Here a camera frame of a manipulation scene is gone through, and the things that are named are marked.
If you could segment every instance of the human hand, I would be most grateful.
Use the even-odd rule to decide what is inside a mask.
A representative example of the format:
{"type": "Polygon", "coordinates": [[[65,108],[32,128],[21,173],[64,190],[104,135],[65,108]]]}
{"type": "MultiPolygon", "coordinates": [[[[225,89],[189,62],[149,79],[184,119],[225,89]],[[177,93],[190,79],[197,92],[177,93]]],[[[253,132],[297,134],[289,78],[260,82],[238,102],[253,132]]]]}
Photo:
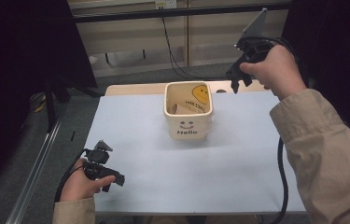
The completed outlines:
{"type": "Polygon", "coordinates": [[[240,69],[270,88],[279,100],[306,89],[294,56],[283,46],[274,46],[263,62],[241,63],[240,69]]]}
{"type": "MultiPolygon", "coordinates": [[[[81,167],[84,161],[84,159],[79,159],[74,168],[81,167]]],[[[60,201],[67,202],[90,198],[94,193],[99,193],[100,188],[113,183],[115,180],[116,178],[113,175],[98,180],[90,180],[85,176],[84,170],[78,168],[64,184],[60,201]]]]}

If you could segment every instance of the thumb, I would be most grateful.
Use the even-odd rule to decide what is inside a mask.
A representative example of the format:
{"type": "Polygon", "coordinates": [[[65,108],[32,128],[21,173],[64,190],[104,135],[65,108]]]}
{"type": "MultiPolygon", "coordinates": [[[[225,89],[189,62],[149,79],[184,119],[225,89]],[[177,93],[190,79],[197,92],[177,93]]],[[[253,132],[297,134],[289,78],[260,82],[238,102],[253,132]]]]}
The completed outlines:
{"type": "Polygon", "coordinates": [[[256,71],[256,65],[254,63],[241,63],[239,68],[247,74],[254,75],[254,72],[256,71]]]}
{"type": "Polygon", "coordinates": [[[109,175],[109,176],[105,176],[101,179],[97,179],[95,181],[93,181],[93,185],[99,189],[102,188],[106,185],[112,184],[114,181],[116,181],[116,177],[113,175],[109,175]]]}

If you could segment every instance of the beige sleeve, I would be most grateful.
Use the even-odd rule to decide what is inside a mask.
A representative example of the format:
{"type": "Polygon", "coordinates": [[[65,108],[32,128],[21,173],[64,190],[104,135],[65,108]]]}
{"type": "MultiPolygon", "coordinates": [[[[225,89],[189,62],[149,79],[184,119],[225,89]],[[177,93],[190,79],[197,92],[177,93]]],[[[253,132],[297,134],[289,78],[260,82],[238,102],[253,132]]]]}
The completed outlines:
{"type": "Polygon", "coordinates": [[[53,224],[95,224],[95,201],[93,198],[55,203],[53,224]]]}
{"type": "Polygon", "coordinates": [[[271,111],[312,223],[350,223],[350,129],[318,92],[301,91],[271,111]]]}

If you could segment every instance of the cord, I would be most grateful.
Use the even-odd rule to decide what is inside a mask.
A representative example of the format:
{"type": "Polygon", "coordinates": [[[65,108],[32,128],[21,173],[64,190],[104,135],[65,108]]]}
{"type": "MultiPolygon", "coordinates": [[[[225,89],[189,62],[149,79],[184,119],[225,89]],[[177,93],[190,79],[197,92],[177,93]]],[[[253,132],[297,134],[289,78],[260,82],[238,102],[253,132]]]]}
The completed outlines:
{"type": "Polygon", "coordinates": [[[61,199],[61,195],[62,195],[62,189],[64,186],[64,183],[66,183],[67,179],[70,177],[70,175],[76,171],[77,169],[79,169],[80,167],[76,168],[75,170],[73,169],[73,166],[76,164],[76,161],[81,157],[82,153],[84,153],[85,151],[87,151],[85,148],[82,149],[77,155],[76,157],[73,159],[73,161],[71,162],[70,166],[67,168],[66,172],[64,173],[61,182],[59,183],[58,188],[56,189],[56,193],[55,193],[55,203],[57,203],[60,199],[61,199]]]}
{"type": "Polygon", "coordinates": [[[291,45],[289,45],[288,41],[286,41],[284,38],[282,37],[278,37],[278,38],[271,38],[271,37],[265,37],[265,36],[247,36],[244,38],[241,38],[238,41],[238,45],[240,45],[242,42],[245,42],[246,40],[264,40],[264,41],[272,41],[274,43],[277,43],[279,45],[284,46],[288,51],[290,51],[290,53],[292,53],[294,55],[294,49],[291,47],[291,45]]]}
{"type": "Polygon", "coordinates": [[[261,222],[259,222],[259,224],[261,224],[261,223],[264,223],[264,216],[263,215],[261,215],[261,222]]]}
{"type": "Polygon", "coordinates": [[[182,77],[182,78],[187,78],[187,79],[194,79],[194,78],[197,78],[197,79],[202,79],[202,80],[206,80],[208,81],[209,79],[206,79],[206,78],[203,78],[203,77],[196,77],[194,75],[191,75],[191,74],[188,74],[186,71],[184,71],[177,63],[177,61],[175,60],[175,56],[174,54],[172,53],[172,49],[171,49],[171,44],[170,44],[170,41],[169,41],[169,36],[168,36],[168,31],[166,29],[166,24],[165,24],[165,19],[162,17],[162,23],[163,23],[163,29],[164,29],[164,32],[165,32],[165,38],[166,38],[166,43],[168,45],[168,49],[169,49],[169,59],[171,60],[171,66],[173,68],[173,70],[175,71],[175,73],[182,77]],[[174,67],[174,62],[175,62],[175,65],[176,67],[184,74],[179,74],[176,70],[175,70],[175,67],[174,67]]]}
{"type": "Polygon", "coordinates": [[[279,138],[279,144],[277,146],[277,163],[279,166],[280,177],[282,178],[283,184],[283,203],[282,209],[280,210],[279,216],[272,222],[272,224],[280,223],[286,214],[287,204],[288,204],[288,184],[285,174],[285,168],[283,167],[283,141],[279,138]]]}

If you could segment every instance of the table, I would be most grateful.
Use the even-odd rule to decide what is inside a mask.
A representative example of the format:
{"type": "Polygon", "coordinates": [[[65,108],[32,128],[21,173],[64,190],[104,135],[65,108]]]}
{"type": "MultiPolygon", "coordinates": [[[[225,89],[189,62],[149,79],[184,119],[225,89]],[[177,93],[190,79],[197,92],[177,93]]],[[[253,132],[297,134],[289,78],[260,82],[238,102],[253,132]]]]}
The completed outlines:
{"type": "MultiPolygon", "coordinates": [[[[215,91],[226,83],[209,85],[215,91]]],[[[268,114],[277,98],[270,91],[244,92],[242,87],[238,94],[213,93],[212,132],[205,140],[181,141],[171,139],[166,130],[162,86],[111,86],[106,92],[110,96],[101,98],[85,147],[104,139],[114,149],[105,166],[125,175],[126,181],[123,187],[112,185],[108,193],[95,195],[96,212],[139,216],[280,211],[279,135],[268,114]]],[[[287,211],[304,212],[286,156],[284,152],[287,211]]]]}

